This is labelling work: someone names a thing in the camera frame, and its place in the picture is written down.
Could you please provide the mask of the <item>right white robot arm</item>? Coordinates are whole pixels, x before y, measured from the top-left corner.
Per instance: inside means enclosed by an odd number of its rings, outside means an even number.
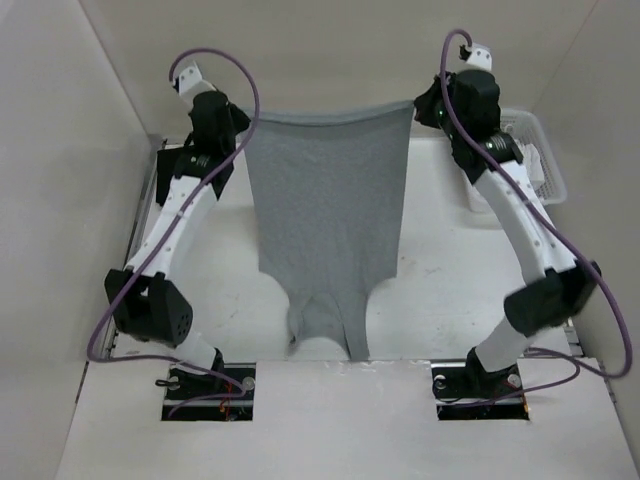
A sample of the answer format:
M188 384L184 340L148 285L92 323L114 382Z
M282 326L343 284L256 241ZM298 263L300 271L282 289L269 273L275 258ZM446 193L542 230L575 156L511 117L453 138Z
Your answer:
M595 289L576 256L536 219L546 211L520 146L500 128L499 96L491 73L465 70L436 76L414 101L416 121L449 138L455 163L496 215L525 282L505 298L503 320L468 355L464 384L479 396L499 385L499 372L515 364L539 333L577 315Z

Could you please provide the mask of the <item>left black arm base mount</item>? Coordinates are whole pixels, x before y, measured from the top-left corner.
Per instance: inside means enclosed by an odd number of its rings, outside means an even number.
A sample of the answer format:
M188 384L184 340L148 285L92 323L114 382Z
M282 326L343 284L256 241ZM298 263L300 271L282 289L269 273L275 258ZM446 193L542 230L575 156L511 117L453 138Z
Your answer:
M252 421L256 392L255 363L226 363L217 353L213 367L240 383L245 393L226 379L171 367L155 385L164 390L162 421Z

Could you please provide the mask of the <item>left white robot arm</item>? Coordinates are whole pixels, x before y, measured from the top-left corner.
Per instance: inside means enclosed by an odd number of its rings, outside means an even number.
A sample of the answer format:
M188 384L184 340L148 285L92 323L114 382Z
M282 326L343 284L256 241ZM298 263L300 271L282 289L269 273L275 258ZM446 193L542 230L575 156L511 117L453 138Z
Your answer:
M250 119L218 90L196 94L189 117L192 131L185 144L157 157L156 223L126 266L107 273L104 286L118 332L161 346L164 355L192 371L192 389L210 399L224 387L224 373L216 368L221 355L196 331L193 308L173 276L230 180L236 138Z

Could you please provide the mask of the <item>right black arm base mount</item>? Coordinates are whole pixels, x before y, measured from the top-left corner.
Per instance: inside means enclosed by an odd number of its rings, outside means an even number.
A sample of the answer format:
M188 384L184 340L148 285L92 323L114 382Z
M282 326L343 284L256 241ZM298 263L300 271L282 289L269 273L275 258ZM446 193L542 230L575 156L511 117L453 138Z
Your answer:
M431 373L441 421L529 420L516 364L486 372L472 349L464 362L433 363Z

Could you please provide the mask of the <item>grey tank top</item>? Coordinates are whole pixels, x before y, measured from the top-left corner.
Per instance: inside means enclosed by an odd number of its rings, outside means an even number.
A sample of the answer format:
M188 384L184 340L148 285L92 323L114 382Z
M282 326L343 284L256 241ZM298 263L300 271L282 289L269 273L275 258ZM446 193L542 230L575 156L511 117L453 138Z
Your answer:
M413 104L263 113L245 148L259 269L285 291L290 343L368 359L369 297L397 273Z

